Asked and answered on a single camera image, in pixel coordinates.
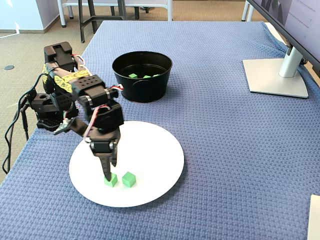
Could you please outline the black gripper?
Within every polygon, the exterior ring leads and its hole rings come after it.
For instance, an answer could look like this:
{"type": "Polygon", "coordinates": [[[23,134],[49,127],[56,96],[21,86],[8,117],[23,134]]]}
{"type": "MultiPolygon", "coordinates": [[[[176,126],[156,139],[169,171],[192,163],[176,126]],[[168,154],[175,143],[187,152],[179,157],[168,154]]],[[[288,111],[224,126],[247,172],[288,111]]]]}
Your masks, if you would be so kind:
{"type": "Polygon", "coordinates": [[[112,131],[93,128],[91,132],[84,137],[85,142],[89,143],[92,153],[99,158],[103,174],[107,181],[111,180],[110,162],[114,167],[117,165],[118,143],[120,138],[121,132],[119,127],[112,131]]]}

